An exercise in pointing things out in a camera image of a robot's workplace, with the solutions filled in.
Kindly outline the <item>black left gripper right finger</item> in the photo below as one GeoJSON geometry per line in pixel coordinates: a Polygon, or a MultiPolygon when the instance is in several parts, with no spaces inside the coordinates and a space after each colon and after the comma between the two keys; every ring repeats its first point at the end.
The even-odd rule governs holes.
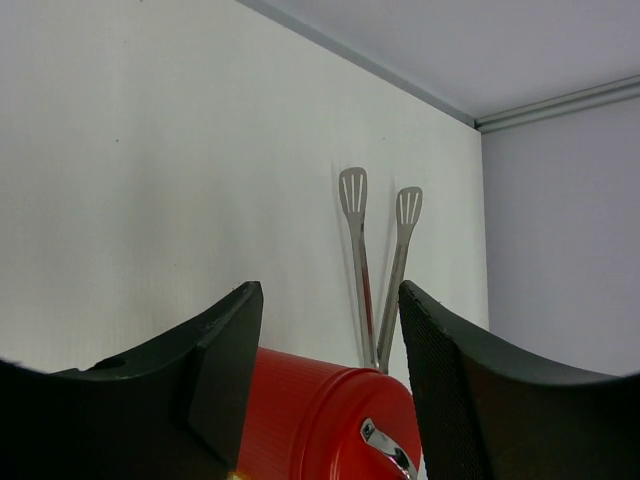
{"type": "Polygon", "coordinates": [[[431,479],[635,479],[639,377],[568,366],[453,313],[415,283],[399,312],[431,479]]]}

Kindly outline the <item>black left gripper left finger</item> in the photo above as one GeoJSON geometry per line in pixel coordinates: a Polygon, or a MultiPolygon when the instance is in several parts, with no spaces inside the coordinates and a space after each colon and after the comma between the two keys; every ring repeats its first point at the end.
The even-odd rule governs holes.
{"type": "Polygon", "coordinates": [[[249,281],[87,370],[1,364],[5,479],[224,479],[239,460],[263,313],[249,281]]]}

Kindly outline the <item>red cylindrical container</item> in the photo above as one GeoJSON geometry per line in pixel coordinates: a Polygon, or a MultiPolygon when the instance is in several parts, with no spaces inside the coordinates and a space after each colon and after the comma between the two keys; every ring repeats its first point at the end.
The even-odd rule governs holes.
{"type": "Polygon", "coordinates": [[[325,479],[353,422],[356,388],[374,376],[259,348],[236,471],[245,479],[325,479]]]}

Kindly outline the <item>red round lid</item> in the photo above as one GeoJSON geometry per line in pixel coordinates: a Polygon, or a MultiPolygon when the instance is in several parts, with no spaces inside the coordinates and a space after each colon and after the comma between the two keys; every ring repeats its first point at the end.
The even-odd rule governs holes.
{"type": "Polygon", "coordinates": [[[413,397],[396,379],[346,368],[322,385],[291,479],[416,479],[421,441],[413,397]]]}

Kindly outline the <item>steel serving tongs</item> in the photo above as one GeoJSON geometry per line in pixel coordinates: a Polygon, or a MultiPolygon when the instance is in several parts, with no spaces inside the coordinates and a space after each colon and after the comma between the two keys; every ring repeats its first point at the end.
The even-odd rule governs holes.
{"type": "Polygon", "coordinates": [[[405,187],[396,196],[396,245],[381,326],[378,332],[374,330],[365,244],[365,217],[368,198],[366,170],[362,167],[350,167],[342,170],[338,176],[338,194],[348,224],[352,246],[364,366],[376,368],[387,374],[398,315],[399,288],[404,280],[410,240],[423,206],[423,191],[417,186],[405,187]]]}

